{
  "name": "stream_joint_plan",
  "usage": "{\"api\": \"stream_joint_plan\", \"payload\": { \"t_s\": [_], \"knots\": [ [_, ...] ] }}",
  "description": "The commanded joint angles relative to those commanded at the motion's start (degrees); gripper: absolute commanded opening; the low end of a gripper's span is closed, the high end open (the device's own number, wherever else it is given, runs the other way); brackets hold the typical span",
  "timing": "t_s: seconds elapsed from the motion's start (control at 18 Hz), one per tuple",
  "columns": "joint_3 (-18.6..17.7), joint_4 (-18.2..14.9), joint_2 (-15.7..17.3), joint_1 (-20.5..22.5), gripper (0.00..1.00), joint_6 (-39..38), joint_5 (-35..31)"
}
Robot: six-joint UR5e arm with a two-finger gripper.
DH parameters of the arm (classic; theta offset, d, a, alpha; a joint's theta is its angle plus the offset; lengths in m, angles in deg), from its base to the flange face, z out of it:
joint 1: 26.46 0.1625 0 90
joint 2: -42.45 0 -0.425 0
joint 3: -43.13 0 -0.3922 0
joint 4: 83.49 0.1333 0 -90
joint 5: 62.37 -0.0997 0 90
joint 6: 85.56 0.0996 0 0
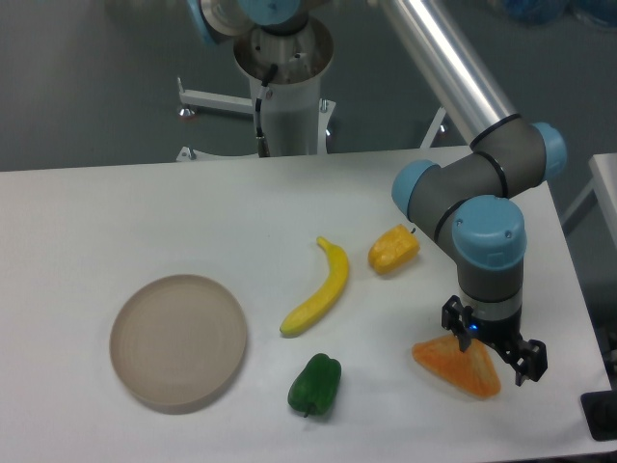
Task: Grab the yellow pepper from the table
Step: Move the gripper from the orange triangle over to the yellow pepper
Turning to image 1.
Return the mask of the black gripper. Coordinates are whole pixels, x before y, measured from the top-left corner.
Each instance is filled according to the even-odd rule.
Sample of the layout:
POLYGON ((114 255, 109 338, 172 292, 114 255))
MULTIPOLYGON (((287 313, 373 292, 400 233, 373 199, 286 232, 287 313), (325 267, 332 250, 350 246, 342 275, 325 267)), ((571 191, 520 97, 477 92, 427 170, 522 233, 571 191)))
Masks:
POLYGON ((442 307, 442 327, 458 340, 459 350, 466 352, 472 340, 491 346, 500 359, 515 371, 515 384, 538 382, 548 369, 546 345, 521 336, 522 307, 506 317, 482 318, 477 309, 466 306, 452 295, 442 307))

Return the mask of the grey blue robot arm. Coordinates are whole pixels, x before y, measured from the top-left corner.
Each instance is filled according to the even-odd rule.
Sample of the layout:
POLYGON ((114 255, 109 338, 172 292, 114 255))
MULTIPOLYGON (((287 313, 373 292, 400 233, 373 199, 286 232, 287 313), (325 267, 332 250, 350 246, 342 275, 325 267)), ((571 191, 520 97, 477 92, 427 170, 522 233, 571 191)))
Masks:
MULTIPOLYGON (((191 1, 203 41, 232 41, 249 78, 248 111, 260 157, 316 154, 320 78, 334 46, 311 16, 313 1, 191 1)), ((457 267, 460 292, 443 306, 442 325, 461 350, 491 347, 518 382, 538 381, 546 346, 520 332, 524 219, 514 198, 556 176, 567 150, 546 123, 527 123, 483 67, 438 1, 384 1, 387 19, 469 145, 445 167, 419 160, 395 178, 391 196, 407 219, 457 267)))

